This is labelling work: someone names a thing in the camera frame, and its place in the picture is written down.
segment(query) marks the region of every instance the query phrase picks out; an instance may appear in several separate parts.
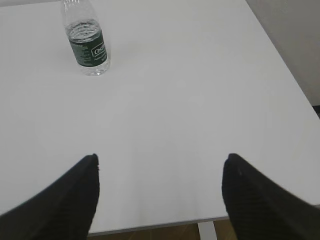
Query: table top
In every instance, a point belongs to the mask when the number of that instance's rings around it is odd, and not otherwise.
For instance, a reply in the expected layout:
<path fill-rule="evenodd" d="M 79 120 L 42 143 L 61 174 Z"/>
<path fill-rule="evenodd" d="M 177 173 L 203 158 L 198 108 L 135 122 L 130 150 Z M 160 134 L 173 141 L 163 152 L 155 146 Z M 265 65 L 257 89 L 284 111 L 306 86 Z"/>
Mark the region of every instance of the table top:
<path fill-rule="evenodd" d="M 320 204 L 320 121 L 244 0 L 92 4 L 112 44 L 99 77 L 58 2 L 0 8 L 0 213 L 92 153 L 92 233 L 226 216 L 229 153 Z"/>

